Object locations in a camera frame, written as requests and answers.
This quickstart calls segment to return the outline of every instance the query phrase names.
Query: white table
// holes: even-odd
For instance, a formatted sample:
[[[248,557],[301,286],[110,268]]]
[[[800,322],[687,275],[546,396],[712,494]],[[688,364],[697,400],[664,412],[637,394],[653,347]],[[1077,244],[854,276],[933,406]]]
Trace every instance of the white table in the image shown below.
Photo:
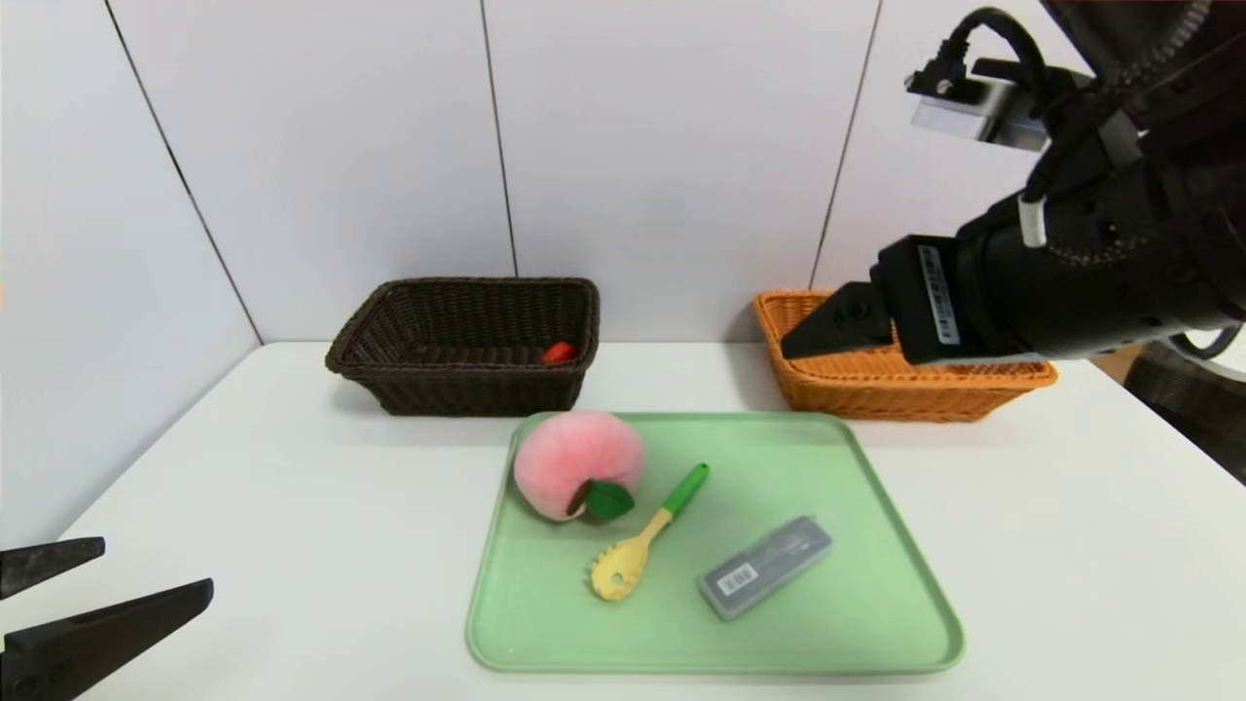
[[[1087,364],[969,426],[854,423],[956,606],[931,680],[497,675],[464,621],[513,420],[397,420],[325,344],[243,362],[65,535],[0,631],[212,576],[87,699],[1246,699],[1246,489]],[[756,345],[606,344],[581,408],[780,410]]]

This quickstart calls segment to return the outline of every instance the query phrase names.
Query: green tray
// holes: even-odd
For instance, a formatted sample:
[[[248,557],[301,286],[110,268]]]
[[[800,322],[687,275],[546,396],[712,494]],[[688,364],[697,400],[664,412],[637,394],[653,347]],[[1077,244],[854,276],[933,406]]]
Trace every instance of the green tray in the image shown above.
[[[541,421],[525,421],[516,447]],[[925,674],[964,652],[934,575],[852,432],[825,415],[619,415],[644,438],[635,509],[608,524],[540,517],[507,469],[467,616],[488,669],[526,672]],[[606,603],[588,567],[640,532],[697,463],[711,473],[649,552],[637,590]],[[731,623],[697,578],[809,514],[831,552]]]

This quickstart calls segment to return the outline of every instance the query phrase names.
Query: label sticker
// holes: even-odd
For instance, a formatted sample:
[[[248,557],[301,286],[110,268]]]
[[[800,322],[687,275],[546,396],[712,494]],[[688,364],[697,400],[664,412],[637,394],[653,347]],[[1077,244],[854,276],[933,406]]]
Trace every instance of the label sticker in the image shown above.
[[[952,295],[947,289],[947,278],[943,276],[943,260],[939,259],[938,248],[918,245],[917,254],[922,259],[922,275],[926,278],[926,293],[931,298],[931,311],[934,314],[934,330],[938,332],[938,340],[943,345],[959,345],[961,329],[956,325]]]
[[[723,596],[730,596],[755,579],[758,579],[758,570],[754,570],[753,565],[744,563],[718,580],[718,588],[723,590]]]

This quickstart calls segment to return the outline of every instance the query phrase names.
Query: wicker basket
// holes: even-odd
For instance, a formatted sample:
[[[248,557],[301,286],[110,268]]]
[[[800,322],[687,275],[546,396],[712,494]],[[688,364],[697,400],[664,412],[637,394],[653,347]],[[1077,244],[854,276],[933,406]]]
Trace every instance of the wicker basket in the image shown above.
[[[581,278],[389,281],[346,321],[325,366],[397,416],[566,411],[597,354],[598,306],[597,286]],[[558,340],[578,356],[543,366]]]
[[[826,291],[768,291],[754,300],[770,364],[792,410],[850,420],[974,422],[1006,402],[1055,382],[1049,364],[910,366],[898,345],[785,361],[779,346]]]

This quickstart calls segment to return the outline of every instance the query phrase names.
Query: yellow spoon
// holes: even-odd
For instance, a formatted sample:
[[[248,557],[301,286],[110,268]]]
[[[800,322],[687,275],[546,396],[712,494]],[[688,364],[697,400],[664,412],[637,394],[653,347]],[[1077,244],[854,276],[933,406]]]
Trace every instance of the yellow spoon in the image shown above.
[[[598,596],[607,601],[618,601],[632,594],[644,573],[644,563],[649,559],[649,543],[692,501],[706,477],[709,466],[705,463],[693,468],[670,497],[667,497],[640,535],[616,543],[593,560],[588,579]]]

